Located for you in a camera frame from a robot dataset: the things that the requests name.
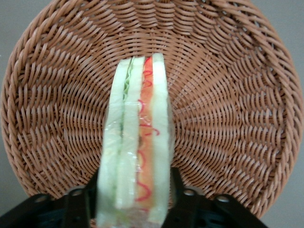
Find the gray wall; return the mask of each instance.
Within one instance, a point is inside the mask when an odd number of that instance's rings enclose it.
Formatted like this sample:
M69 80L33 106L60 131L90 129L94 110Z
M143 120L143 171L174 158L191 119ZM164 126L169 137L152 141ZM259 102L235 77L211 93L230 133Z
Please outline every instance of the gray wall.
M14 45L31 20L49 0L0 0L0 81ZM304 86L304 1L252 0L268 17L292 54ZM304 226L304 144L287 186L262 220L270 228ZM27 196L19 185L0 139L0 215L22 202Z

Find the plastic wrap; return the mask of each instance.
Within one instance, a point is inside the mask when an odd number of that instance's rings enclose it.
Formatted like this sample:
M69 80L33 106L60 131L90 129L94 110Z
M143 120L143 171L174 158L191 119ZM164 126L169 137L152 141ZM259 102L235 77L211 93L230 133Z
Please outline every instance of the plastic wrap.
M97 227L161 227L168 211L174 141L162 54L122 60L104 126Z

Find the brown wicker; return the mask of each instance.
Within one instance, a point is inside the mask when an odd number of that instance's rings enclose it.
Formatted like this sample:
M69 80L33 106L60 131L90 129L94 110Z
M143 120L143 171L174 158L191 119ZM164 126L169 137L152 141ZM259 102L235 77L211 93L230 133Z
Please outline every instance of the brown wicker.
M303 101L290 54L248 0L53 0L9 59L2 135L29 195L62 196L99 166L117 63L165 55L173 166L258 217L295 165Z

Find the wicker basket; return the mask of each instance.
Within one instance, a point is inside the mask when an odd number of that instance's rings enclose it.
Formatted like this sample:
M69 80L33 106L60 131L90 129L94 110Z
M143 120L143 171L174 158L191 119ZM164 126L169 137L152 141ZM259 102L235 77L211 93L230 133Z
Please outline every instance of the wicker basket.
M29 195L62 196L99 166L117 63L165 55L173 166L258 217L295 165L303 101L290 54L248 0L53 0L9 59L2 135Z

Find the screw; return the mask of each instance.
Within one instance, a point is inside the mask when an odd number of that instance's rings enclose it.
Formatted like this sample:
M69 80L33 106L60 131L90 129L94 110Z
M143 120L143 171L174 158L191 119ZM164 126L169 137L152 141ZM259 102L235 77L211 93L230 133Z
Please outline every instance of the screw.
M40 203L40 202L43 202L47 199L47 196L40 196L39 198L37 198L35 200L35 203Z
M229 199L226 196L217 196L217 200L223 203L229 202Z
M81 193L82 193L82 190L77 189L77 190L73 191L72 196L79 196L79 195L81 195Z
M186 190L184 191L184 194L185 194L186 196L194 196L194 191L191 190L191 189L186 189Z

